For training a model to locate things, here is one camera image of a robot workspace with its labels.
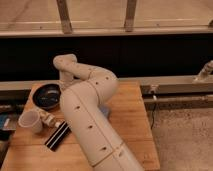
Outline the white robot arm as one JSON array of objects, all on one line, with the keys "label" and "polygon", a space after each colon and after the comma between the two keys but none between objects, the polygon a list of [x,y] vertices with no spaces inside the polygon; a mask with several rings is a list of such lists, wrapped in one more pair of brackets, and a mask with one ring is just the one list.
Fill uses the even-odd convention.
[{"label": "white robot arm", "polygon": [[61,112],[93,171],[144,171],[100,110],[118,88],[116,75],[78,63],[74,54],[58,55],[53,64],[60,74]]}]

